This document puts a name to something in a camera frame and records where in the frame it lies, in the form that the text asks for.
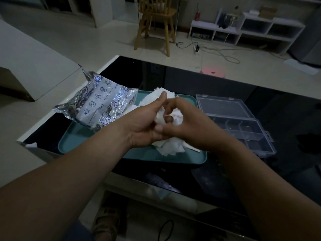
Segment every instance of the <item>green plastic tray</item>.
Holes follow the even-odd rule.
[[[138,105],[142,99],[150,94],[151,91],[138,91],[135,105]],[[189,95],[178,95],[183,97],[187,101],[191,102],[193,105],[197,106],[197,101],[194,97]],[[94,132],[90,131],[86,126],[79,123],[72,122],[67,129],[66,133],[62,136],[58,144],[58,149],[61,153],[67,153],[74,149],[87,138],[92,136]],[[136,159],[142,161],[157,161],[157,162],[172,162],[172,163],[186,163],[186,164],[203,164],[207,159],[207,152],[201,151],[196,152],[185,148],[185,152],[176,153],[176,155],[161,155],[154,146],[146,146],[143,148],[133,148],[123,157],[126,159]]]

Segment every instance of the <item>wooden chair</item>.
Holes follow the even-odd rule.
[[[142,19],[139,22],[139,28],[134,45],[137,50],[141,34],[145,31],[145,38],[148,36],[149,24],[152,17],[161,17],[164,19],[165,39],[166,39],[166,55],[170,56],[170,36],[175,43],[175,31],[173,26],[173,15],[176,13],[175,8],[171,8],[172,0],[139,0],[139,12],[142,13]],[[168,32],[168,20],[171,25],[171,33]]]

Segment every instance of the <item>white tissue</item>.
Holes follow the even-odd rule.
[[[158,97],[160,97],[161,93],[165,91],[167,93],[167,98],[174,98],[175,97],[175,93],[174,92],[170,92],[164,88],[157,88],[156,90],[154,90],[152,93],[148,94],[140,103],[139,106],[145,106],[150,104],[151,102],[155,101]],[[126,108],[124,110],[124,112],[122,113],[122,116],[125,115],[126,113],[129,113],[130,111],[136,109],[139,106],[135,106],[132,105],[130,108]],[[156,114],[156,117],[154,119],[156,124],[161,124],[161,125],[165,125],[166,122],[164,120],[164,112],[165,109],[164,107],[161,107],[161,109],[158,111],[158,113]],[[181,111],[177,108],[175,108],[172,113],[170,114],[170,116],[173,117],[173,125],[180,125],[183,122],[183,114],[181,113]],[[161,140],[161,141],[156,141],[154,143],[152,143],[153,146],[156,147],[156,149],[158,150],[159,153],[161,153],[164,156],[167,155],[175,155],[178,152],[185,152],[184,147],[185,148],[189,148],[191,150],[195,150],[197,152],[200,152],[199,149],[196,149],[192,146],[190,146],[189,144],[187,144],[185,141],[173,137],[167,140]]]

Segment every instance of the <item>clear plastic box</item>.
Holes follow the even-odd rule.
[[[240,99],[196,95],[199,108],[220,128],[261,158],[276,153],[259,120]]]

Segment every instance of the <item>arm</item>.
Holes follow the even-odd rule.
[[[263,240],[319,240],[321,207],[301,194],[264,164],[240,141],[229,136],[197,107],[183,98],[168,100],[184,119],[155,129],[192,146],[216,153]]]
[[[104,127],[74,150],[0,189],[1,240],[59,240],[132,147],[166,139],[153,129],[166,93]]]

